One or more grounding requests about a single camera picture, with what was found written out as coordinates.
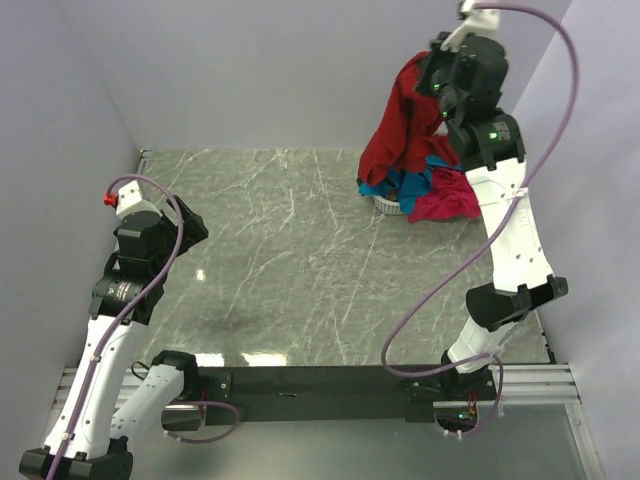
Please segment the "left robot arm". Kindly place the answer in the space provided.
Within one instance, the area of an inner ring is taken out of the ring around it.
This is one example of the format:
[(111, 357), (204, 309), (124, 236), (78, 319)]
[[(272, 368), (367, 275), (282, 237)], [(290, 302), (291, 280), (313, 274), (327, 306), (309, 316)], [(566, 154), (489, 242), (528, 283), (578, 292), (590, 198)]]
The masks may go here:
[(200, 397), (195, 356), (163, 351), (132, 396), (117, 403), (168, 270), (207, 238), (204, 222), (178, 196), (167, 200), (175, 221), (133, 188), (108, 193), (105, 202), (120, 220), (117, 249), (93, 288), (84, 352), (62, 411), (42, 447), (21, 458), (27, 479), (127, 479), (135, 441), (159, 423), (165, 407)]

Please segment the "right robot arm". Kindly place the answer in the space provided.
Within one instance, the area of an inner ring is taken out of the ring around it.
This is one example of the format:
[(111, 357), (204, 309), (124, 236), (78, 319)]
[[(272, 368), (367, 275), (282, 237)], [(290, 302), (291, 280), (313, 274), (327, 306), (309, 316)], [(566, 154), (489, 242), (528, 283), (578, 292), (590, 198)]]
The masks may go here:
[(466, 34), (456, 47), (441, 32), (421, 61), (417, 93), (436, 99), (447, 138), (478, 201), (491, 242), (490, 282), (465, 296), (469, 318), (442, 355), (439, 387), (460, 399), (479, 386), (503, 338), (539, 306), (565, 296), (543, 252), (525, 185), (524, 142), (515, 118), (498, 106), (508, 72), (501, 44)]

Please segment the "red t-shirt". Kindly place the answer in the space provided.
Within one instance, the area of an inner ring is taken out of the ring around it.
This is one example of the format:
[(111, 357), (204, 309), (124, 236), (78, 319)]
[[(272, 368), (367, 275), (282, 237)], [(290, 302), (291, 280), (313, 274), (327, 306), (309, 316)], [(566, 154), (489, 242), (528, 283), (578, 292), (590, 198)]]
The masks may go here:
[(380, 184), (391, 169), (419, 173), (429, 156), (459, 164), (449, 140), (438, 132), (443, 118), (437, 101), (415, 91), (427, 57), (426, 51), (417, 53), (396, 75), (379, 126), (360, 156), (358, 180), (369, 186)]

